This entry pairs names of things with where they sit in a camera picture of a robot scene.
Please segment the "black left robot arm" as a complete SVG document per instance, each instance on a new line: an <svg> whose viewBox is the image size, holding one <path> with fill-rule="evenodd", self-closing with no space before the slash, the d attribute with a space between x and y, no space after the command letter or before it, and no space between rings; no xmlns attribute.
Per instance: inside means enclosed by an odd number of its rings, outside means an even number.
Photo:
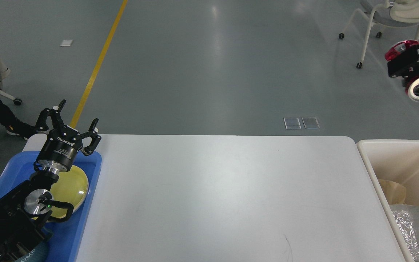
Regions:
<svg viewBox="0 0 419 262"><path fill-rule="evenodd" d="M98 118L84 133L66 125L60 116L64 105L62 100L40 112L36 130L46 131L48 118L53 128L33 163L34 173L0 198L0 262L13 262L28 254L47 239L42 231L47 222L66 222L74 212L72 203L55 198L52 185L61 172L71 170L79 152L92 155L101 136L96 127Z"/></svg>

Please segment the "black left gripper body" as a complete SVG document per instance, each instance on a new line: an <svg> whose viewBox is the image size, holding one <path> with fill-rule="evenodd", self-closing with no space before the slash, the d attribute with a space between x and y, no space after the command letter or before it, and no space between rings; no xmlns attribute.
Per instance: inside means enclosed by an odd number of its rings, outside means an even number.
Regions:
<svg viewBox="0 0 419 262"><path fill-rule="evenodd" d="M35 169L42 166L61 172L70 171L78 151L83 147L78 135L79 131L73 128L66 128L64 131L60 128L52 129L34 162Z"/></svg>

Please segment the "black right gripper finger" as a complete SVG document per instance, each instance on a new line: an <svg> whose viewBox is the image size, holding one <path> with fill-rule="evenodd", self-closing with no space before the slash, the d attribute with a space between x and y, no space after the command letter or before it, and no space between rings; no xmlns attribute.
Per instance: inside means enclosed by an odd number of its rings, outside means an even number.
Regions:
<svg viewBox="0 0 419 262"><path fill-rule="evenodd" d="M391 78L413 79L419 77L419 46L405 50L391 48L387 52L387 72Z"/></svg>

